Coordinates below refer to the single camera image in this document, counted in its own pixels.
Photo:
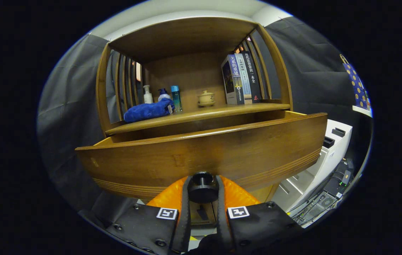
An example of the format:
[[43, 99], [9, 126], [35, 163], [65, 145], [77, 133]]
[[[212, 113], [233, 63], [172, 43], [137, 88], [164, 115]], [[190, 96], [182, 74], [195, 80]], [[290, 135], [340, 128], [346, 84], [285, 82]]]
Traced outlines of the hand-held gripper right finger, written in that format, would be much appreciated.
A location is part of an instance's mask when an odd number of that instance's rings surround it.
[[272, 254], [304, 229], [275, 202], [259, 202], [232, 180], [217, 175], [217, 235], [233, 254]]

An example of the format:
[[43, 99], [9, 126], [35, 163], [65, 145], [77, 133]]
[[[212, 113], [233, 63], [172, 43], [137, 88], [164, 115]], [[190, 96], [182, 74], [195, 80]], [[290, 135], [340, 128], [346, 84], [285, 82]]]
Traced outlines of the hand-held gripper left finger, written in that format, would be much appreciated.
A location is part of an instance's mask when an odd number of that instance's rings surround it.
[[180, 255], [188, 250], [191, 213], [186, 176], [148, 204], [129, 206], [106, 232], [146, 255]]

